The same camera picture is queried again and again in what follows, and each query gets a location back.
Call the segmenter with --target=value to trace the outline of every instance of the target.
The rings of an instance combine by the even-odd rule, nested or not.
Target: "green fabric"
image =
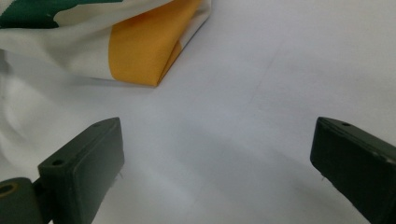
[[[55,28],[53,18],[77,5],[114,3],[122,0],[15,0],[0,16],[0,28]]]

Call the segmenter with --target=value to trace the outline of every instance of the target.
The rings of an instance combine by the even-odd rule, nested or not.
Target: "white surface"
[[[0,177],[37,178],[53,151],[119,116],[123,179],[94,224],[368,223],[309,153],[318,116],[396,145],[395,7],[216,0],[155,89],[6,54]]]

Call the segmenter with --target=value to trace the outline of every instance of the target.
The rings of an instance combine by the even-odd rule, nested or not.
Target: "screw hole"
[[[12,193],[17,187],[16,183],[6,184],[0,187],[0,198]]]
[[[52,165],[54,165],[54,166],[59,166],[59,165],[62,165],[62,164],[64,164],[64,161],[61,161],[61,160],[57,160],[57,161],[54,161],[52,163]]]

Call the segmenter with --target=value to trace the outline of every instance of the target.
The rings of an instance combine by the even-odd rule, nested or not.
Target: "orange stripe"
[[[179,38],[201,0],[174,0],[113,26],[108,45],[111,75],[157,86],[181,52]]]

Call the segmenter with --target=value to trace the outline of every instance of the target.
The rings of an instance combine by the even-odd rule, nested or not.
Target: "folded cloth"
[[[0,49],[84,77],[157,86],[211,0],[2,0]]]

